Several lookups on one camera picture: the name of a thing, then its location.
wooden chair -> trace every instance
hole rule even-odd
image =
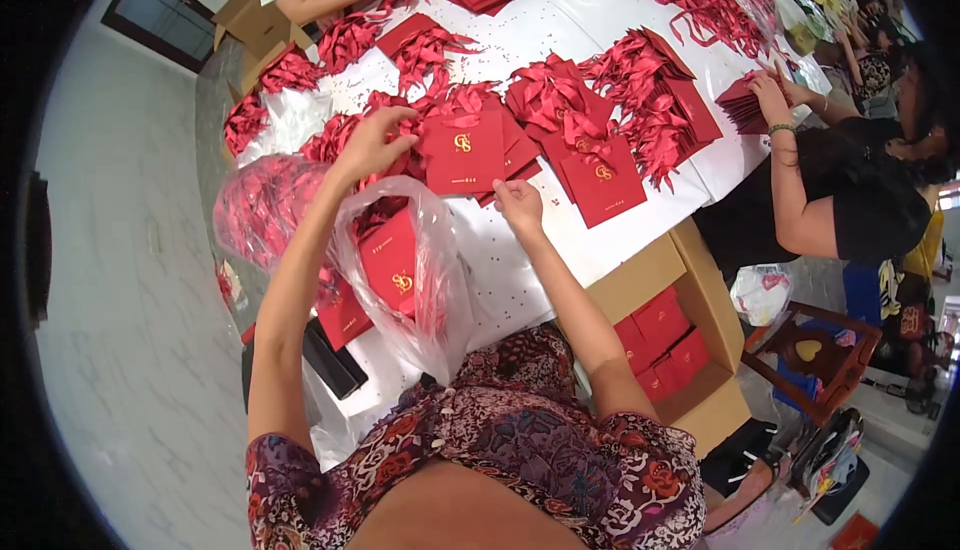
[[[802,327],[801,323],[797,322],[798,316],[809,316],[843,329],[850,329],[858,334],[859,340],[854,347],[843,347],[834,341],[834,335],[826,329]],[[750,336],[751,340],[762,337],[764,329],[754,332]],[[863,321],[808,304],[790,302],[783,325],[755,352],[744,349],[740,361],[786,394],[817,427],[823,427],[860,384],[880,338],[881,330]],[[797,342],[803,340],[815,340],[821,344],[821,349],[810,361],[804,360],[797,352]],[[811,399],[802,389],[764,363],[761,357],[768,352],[777,354],[778,359],[785,361],[793,372],[819,378],[823,383],[823,392],[819,399]]]

yellow heart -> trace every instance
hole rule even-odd
[[[801,340],[797,341],[797,356],[799,359],[805,363],[813,361],[813,358],[817,355],[817,352],[823,348],[824,345],[817,340]]]

pink plastic bag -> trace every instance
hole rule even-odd
[[[390,309],[370,288],[360,262],[354,220],[387,196],[408,198],[416,240],[414,319]],[[412,177],[390,176],[343,201],[327,255],[353,286],[378,331],[406,362],[448,385],[460,369],[474,333],[470,289],[457,251],[450,209]]]

beaded bracelet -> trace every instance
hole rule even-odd
[[[797,128],[792,124],[775,124],[770,127],[770,130],[767,132],[767,135],[773,135],[777,131],[790,131],[794,135],[797,134]]]

hand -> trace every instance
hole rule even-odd
[[[523,180],[496,180],[493,192],[496,194],[493,207],[503,214],[520,244],[544,233],[544,201],[537,188]]]
[[[809,87],[798,85],[797,83],[791,81],[790,77],[785,76],[784,70],[779,62],[775,64],[773,69],[766,65],[761,66],[763,67],[763,70],[766,72],[767,76],[779,81],[780,85],[783,86],[783,93],[786,95],[786,100],[790,102],[791,108],[796,108],[797,106],[806,104],[817,98],[817,94],[811,91]]]
[[[389,144],[387,134],[397,123],[417,115],[413,108],[380,108],[366,117],[353,131],[330,172],[339,173],[351,185],[376,172],[387,170],[405,151],[413,148],[416,135],[401,135]]]
[[[786,105],[784,92],[772,77],[758,75],[750,82],[750,91],[760,102],[760,111],[767,126],[793,124],[793,117],[790,116],[790,107]]]

